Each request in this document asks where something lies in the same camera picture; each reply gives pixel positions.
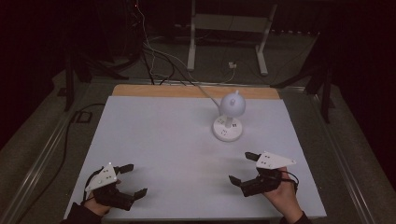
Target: lamp shade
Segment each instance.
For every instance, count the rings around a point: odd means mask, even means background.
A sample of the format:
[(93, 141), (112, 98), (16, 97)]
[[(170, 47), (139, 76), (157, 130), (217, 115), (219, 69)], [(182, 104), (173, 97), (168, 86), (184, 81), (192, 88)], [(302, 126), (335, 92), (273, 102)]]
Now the lamp shade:
[(227, 94), (221, 99), (220, 111), (227, 117), (239, 117), (245, 113), (245, 108), (245, 98), (239, 94), (239, 91)]

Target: hand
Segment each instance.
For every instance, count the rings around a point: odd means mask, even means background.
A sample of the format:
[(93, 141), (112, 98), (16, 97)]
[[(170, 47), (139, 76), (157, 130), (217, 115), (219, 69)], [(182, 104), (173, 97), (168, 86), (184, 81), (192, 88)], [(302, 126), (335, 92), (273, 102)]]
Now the hand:
[[(289, 175), (285, 173), (288, 171), (286, 167), (278, 170), (282, 171), (282, 178), (290, 179)], [(288, 223), (295, 223), (303, 215), (303, 210), (297, 202), (292, 182), (281, 181), (277, 189), (264, 192), (263, 195), (285, 217)]]
[(106, 206), (106, 205), (102, 205), (100, 203), (98, 203), (95, 200), (95, 197), (93, 196), (93, 193), (91, 191), (90, 196), (88, 196), (88, 200), (85, 201), (84, 206), (88, 209), (90, 209), (92, 212), (94, 212), (96, 215), (102, 217), (105, 214), (108, 213), (108, 211), (110, 211), (111, 207), (110, 206)]

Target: white tabletop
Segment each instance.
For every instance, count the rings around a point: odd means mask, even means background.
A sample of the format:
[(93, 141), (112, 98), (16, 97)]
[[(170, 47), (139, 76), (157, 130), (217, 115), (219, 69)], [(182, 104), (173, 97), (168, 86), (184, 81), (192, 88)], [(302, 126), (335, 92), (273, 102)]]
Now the white tabletop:
[(325, 217), (314, 179), (282, 100), (249, 100), (239, 117), (244, 132), (235, 142), (211, 131), (219, 115), (206, 98), (110, 96), (67, 207), (80, 203), (87, 178), (102, 166), (134, 164), (118, 175), (127, 194), (148, 188), (131, 211), (112, 209), (107, 219), (190, 220), (281, 217), (262, 196), (245, 198), (229, 175), (246, 181), (257, 175), (245, 152), (275, 153), (297, 161), (301, 207)]

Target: white metal frame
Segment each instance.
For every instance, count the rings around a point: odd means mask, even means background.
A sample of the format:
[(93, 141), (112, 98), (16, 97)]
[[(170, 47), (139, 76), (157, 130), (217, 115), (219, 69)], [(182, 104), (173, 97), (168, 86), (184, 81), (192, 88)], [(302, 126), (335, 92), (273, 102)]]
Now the white metal frame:
[(270, 14), (267, 18), (257, 17), (240, 17), (225, 15), (200, 14), (195, 12), (195, 0), (191, 2), (191, 39), (189, 49), (189, 59), (187, 61), (187, 69), (193, 71), (195, 67), (195, 30), (230, 30), (262, 33), (262, 42), (256, 46), (257, 60), (260, 67), (260, 73), (263, 76), (268, 75), (267, 66), (262, 54), (268, 35), (271, 30), (272, 21), (275, 16), (277, 5), (272, 5)]

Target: sleeve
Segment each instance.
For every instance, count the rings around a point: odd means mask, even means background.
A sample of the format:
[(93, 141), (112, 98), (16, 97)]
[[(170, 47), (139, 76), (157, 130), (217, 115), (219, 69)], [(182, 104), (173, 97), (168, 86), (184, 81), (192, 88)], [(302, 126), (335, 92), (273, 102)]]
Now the sleeve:
[(100, 224), (102, 217), (96, 215), (90, 209), (73, 203), (67, 219), (63, 220), (61, 224)]
[(288, 223), (288, 221), (282, 217), (279, 221), (279, 224), (312, 224), (311, 220), (308, 219), (306, 214), (303, 212), (303, 215), (294, 223)]

